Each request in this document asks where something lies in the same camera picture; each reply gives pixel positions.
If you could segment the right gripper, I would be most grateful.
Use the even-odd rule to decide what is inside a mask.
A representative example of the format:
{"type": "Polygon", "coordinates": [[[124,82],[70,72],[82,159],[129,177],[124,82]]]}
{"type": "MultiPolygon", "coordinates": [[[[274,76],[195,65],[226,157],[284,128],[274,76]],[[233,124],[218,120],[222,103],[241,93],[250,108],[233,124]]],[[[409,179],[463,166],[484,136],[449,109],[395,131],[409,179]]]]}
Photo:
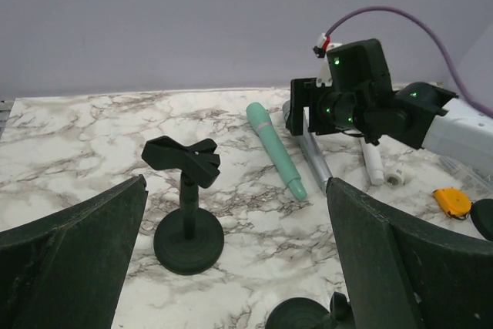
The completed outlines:
{"type": "Polygon", "coordinates": [[[332,86],[317,86],[317,79],[299,78],[290,81],[290,113],[286,128],[292,136],[304,132],[304,108],[309,108],[309,131],[316,135],[342,133],[346,128],[341,124],[341,109],[336,105],[346,95],[332,86]]]}

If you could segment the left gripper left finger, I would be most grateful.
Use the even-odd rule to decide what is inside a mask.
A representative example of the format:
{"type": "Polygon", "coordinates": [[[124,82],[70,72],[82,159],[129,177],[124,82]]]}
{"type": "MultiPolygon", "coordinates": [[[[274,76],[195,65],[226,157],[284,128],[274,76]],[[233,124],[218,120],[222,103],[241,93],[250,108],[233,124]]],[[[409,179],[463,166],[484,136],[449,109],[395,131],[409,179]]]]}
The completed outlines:
{"type": "Polygon", "coordinates": [[[109,328],[148,192],[134,176],[1,233],[3,328],[109,328]]]}

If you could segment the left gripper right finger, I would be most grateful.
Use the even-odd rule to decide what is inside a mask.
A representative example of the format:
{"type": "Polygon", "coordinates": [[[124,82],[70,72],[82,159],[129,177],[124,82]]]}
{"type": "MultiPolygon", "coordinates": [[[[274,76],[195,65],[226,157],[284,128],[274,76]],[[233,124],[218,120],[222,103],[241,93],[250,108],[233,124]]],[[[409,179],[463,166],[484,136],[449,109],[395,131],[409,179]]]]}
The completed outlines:
{"type": "Polygon", "coordinates": [[[490,328],[492,244],[332,178],[327,205],[357,328],[490,328]]]}

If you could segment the mint green microphone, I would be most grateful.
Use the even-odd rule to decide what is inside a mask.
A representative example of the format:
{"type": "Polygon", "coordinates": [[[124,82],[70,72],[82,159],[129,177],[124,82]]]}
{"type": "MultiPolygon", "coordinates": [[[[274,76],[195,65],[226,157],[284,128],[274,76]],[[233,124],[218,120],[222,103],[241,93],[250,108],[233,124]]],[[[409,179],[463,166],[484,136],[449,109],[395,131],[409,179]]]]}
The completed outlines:
{"type": "Polygon", "coordinates": [[[246,117],[254,132],[260,138],[283,184],[297,200],[305,200],[307,191],[302,184],[301,176],[280,140],[277,131],[274,129],[270,114],[259,102],[252,102],[246,108],[246,117]]]}

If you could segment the grey silver microphone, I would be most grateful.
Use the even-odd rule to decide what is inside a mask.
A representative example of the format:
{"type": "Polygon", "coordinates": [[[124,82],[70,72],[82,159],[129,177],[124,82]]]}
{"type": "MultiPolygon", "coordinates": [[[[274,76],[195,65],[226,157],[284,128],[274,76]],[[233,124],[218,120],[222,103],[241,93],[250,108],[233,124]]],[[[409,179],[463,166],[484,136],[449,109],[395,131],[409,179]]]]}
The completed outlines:
{"type": "MultiPolygon", "coordinates": [[[[321,152],[318,144],[312,133],[307,130],[307,120],[304,120],[304,132],[302,136],[295,136],[294,139],[300,145],[302,153],[307,161],[312,175],[320,187],[322,193],[325,193],[327,187],[327,181],[333,176],[330,171],[323,153],[321,152]]],[[[283,161],[281,162],[281,178],[298,200],[305,200],[307,197],[307,191],[301,181],[301,176],[297,172],[297,169],[293,163],[293,160],[284,153],[283,161]]]]}

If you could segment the white microphone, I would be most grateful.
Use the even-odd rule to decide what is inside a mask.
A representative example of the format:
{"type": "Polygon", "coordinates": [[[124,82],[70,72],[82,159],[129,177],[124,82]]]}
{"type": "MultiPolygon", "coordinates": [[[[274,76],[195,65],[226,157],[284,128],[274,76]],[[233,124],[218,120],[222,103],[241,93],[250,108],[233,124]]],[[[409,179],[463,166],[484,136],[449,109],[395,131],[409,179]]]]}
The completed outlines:
{"type": "Polygon", "coordinates": [[[382,185],[384,183],[384,168],[378,146],[366,143],[365,139],[361,138],[361,149],[371,184],[374,186],[382,185]]]}

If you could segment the black microphone stand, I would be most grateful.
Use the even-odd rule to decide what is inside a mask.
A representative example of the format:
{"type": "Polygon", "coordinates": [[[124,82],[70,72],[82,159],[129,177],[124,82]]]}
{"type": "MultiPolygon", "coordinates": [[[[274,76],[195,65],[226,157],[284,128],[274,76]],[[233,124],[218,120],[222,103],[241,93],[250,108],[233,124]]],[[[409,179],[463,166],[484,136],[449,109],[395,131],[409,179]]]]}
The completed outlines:
{"type": "Polygon", "coordinates": [[[334,292],[330,309],[315,300],[294,297],[278,304],[267,318],[266,329],[355,328],[347,297],[334,292]]]}
{"type": "Polygon", "coordinates": [[[493,241],[493,199],[478,200],[471,205],[471,221],[477,231],[489,241],[493,241]]]}
{"type": "Polygon", "coordinates": [[[220,258],[224,231],[219,220],[199,206],[199,189],[220,175],[220,156],[211,138],[184,146],[168,136],[146,142],[142,159],[154,170],[179,170],[179,209],[167,214],[153,238],[159,263],[179,275],[200,274],[220,258]]]}

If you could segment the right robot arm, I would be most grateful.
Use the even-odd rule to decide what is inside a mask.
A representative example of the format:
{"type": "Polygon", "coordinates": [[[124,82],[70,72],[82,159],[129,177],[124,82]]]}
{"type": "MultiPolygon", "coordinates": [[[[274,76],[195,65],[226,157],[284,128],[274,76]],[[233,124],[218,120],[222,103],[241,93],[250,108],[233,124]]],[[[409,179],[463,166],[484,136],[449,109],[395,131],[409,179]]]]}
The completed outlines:
{"type": "Polygon", "coordinates": [[[286,128],[292,136],[355,131],[366,143],[382,136],[490,172],[492,120],[458,95],[426,82],[392,87],[381,44],[362,40],[317,54],[329,80],[294,79],[286,128]]]}

